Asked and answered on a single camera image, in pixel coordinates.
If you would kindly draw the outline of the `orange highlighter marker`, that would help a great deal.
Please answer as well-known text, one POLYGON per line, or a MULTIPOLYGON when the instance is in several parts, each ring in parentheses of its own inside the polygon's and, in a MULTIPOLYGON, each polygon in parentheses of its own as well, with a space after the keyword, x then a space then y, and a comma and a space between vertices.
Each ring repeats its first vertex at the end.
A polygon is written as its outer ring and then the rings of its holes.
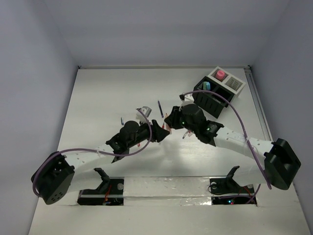
MULTIPOLYGON (((165 116, 164 116, 164 119, 166 119, 168 117, 168 114, 165 113, 165 116)), ((165 123, 165 127, 166 127, 166 130, 170 132, 170 135, 172 134, 172 129, 170 128, 170 126, 166 123, 165 123)))

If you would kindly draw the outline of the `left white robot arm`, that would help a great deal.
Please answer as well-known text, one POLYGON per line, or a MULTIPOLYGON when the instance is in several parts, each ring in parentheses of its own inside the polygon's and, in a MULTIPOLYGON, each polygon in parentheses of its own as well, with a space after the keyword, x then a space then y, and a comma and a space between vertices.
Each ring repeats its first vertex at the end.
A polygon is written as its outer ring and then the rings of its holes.
POLYGON ((96 149, 75 148, 51 153, 31 177, 35 194, 46 205, 60 201, 67 193, 85 189, 106 193, 111 179, 101 168, 131 156, 130 148, 141 142, 160 143, 170 132, 153 119, 150 123, 127 121, 105 145, 96 149), (105 146, 113 152, 106 152, 105 146))

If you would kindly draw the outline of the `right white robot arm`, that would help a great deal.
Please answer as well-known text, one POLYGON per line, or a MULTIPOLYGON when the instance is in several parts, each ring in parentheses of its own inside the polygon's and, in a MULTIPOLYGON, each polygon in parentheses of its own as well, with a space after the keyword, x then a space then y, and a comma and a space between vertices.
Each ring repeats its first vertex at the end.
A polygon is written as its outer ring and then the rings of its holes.
POLYGON ((225 186, 231 192, 242 186, 266 183, 288 190, 301 166, 286 140, 265 141, 245 137, 220 123, 207 120, 202 109, 195 104, 174 106, 165 123, 172 129, 191 131, 202 143, 232 150, 256 161, 252 167, 235 166, 231 169, 225 180, 225 186))

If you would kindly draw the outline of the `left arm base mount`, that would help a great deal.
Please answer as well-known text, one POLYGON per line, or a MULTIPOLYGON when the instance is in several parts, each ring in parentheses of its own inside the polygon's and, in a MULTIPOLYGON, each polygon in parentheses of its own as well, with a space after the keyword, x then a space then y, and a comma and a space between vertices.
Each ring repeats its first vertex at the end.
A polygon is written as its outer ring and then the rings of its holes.
POLYGON ((79 192, 77 203, 80 206, 123 206, 124 178, 110 178, 102 168, 95 168, 101 177, 96 189, 84 189, 79 192))

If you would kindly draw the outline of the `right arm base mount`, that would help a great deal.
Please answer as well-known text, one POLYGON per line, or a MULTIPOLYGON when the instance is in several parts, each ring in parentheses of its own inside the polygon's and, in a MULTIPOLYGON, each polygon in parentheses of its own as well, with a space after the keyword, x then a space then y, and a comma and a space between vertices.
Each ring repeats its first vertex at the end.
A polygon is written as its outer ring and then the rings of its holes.
POLYGON ((211 178, 207 190, 213 205, 257 205, 254 187, 239 186, 233 179, 239 166, 234 166, 225 177, 211 178))

